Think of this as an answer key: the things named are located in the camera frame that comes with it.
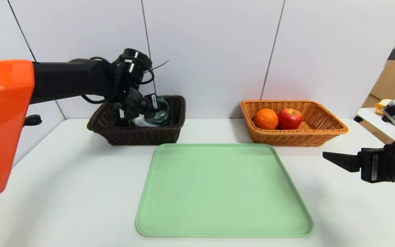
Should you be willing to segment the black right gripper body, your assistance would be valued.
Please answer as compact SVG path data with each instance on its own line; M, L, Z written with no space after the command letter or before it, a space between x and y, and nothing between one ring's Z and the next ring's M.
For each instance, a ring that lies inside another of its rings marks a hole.
M395 144L360 152L361 179L369 183L395 183Z

